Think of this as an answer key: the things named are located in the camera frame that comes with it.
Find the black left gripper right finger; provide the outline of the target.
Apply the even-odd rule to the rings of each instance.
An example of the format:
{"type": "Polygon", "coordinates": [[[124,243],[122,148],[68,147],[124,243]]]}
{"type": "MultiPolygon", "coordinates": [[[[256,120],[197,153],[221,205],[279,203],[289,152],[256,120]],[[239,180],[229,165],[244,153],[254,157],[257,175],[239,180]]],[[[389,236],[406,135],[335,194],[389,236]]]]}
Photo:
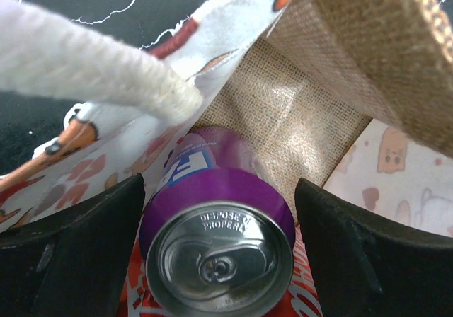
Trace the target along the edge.
{"type": "Polygon", "coordinates": [[[451,316],[452,239],[350,204],[307,179],[294,200],[324,316],[451,316]]]}

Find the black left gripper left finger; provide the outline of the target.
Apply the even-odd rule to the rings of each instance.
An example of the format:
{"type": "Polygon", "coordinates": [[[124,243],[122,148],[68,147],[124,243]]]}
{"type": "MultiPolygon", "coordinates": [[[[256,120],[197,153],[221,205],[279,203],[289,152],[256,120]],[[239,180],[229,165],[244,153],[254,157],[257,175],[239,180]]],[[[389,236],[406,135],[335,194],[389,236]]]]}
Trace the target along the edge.
{"type": "Polygon", "coordinates": [[[136,175],[1,233],[2,316],[114,316],[144,205],[136,175]]]}

